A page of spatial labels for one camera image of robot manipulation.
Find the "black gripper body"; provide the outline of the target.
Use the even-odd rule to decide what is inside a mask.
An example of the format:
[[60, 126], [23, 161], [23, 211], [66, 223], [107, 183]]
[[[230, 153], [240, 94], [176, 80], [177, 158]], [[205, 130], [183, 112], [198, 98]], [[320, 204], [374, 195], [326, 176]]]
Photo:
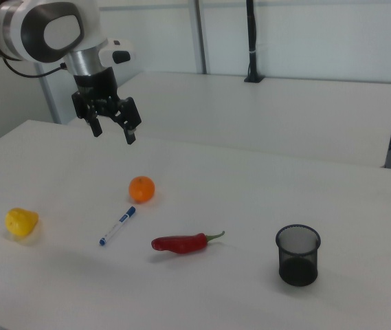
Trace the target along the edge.
[[118, 101], [118, 85], [111, 67], [93, 75], [74, 76], [74, 80], [78, 88], [73, 94], [74, 103], [78, 100], [84, 100], [87, 103], [108, 99]]

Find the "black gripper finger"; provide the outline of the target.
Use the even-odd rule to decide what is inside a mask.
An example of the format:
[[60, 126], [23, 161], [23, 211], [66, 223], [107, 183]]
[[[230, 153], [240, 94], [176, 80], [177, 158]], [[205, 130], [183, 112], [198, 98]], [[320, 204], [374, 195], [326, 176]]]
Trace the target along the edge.
[[91, 101], [87, 100], [79, 91], [71, 95], [76, 116], [83, 119], [91, 128], [94, 137], [102, 134], [102, 128], [97, 111]]
[[134, 99], [111, 100], [110, 105], [110, 118], [123, 129], [126, 143], [131, 145], [136, 141], [135, 130], [142, 123]]

